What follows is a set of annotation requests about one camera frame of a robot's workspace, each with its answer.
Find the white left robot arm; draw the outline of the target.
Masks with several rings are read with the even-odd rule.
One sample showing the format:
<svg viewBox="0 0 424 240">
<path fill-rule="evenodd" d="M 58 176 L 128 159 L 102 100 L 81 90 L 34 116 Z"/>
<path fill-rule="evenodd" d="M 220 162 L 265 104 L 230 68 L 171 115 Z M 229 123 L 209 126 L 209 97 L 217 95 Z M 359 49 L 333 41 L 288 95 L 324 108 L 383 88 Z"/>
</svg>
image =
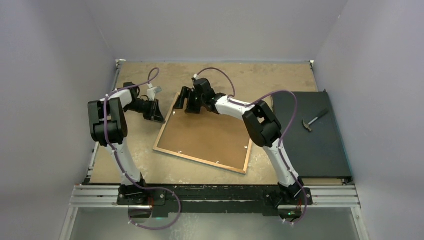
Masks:
<svg viewBox="0 0 424 240">
<path fill-rule="evenodd" d="M 130 198 L 138 205 L 149 199 L 149 187 L 136 167 L 129 150 L 127 137 L 127 111 L 143 115 L 145 120 L 164 124 L 159 100 L 156 94 L 161 87 L 148 83 L 146 99 L 140 96 L 140 87 L 132 82 L 124 83 L 122 88 L 113 90 L 105 98 L 88 103 L 89 128 L 92 139 L 105 147 L 115 159 L 120 172 L 119 194 Z"/>
</svg>

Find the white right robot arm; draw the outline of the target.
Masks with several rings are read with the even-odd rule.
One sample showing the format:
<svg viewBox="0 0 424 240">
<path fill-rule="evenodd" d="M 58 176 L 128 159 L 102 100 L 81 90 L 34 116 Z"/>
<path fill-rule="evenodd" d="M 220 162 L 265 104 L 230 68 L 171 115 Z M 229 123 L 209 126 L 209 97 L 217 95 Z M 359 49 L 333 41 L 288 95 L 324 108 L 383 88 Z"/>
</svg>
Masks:
<svg viewBox="0 0 424 240">
<path fill-rule="evenodd" d="M 206 78 L 193 78 L 193 87 L 182 87 L 174 109 L 198 114 L 201 108 L 217 115 L 242 120 L 253 143 L 263 148 L 270 160 L 281 189 L 280 196 L 288 204 L 294 203 L 305 193 L 302 179 L 294 169 L 283 145 L 282 125 L 269 105 L 262 99 L 244 102 L 231 95 L 217 93 Z"/>
</svg>

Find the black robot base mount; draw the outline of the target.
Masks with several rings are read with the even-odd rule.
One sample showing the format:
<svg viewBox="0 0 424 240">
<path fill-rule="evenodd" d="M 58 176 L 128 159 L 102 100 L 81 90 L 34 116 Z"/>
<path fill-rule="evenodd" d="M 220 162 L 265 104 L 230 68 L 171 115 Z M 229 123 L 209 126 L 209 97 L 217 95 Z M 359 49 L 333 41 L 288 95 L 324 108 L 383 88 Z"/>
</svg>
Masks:
<svg viewBox="0 0 424 240">
<path fill-rule="evenodd" d="M 117 205 L 147 207 L 154 218 L 178 212 L 298 218 L 300 204 L 313 204 L 311 190 L 304 190 L 291 196 L 278 185 L 150 184 L 146 190 L 121 185 Z"/>
</svg>

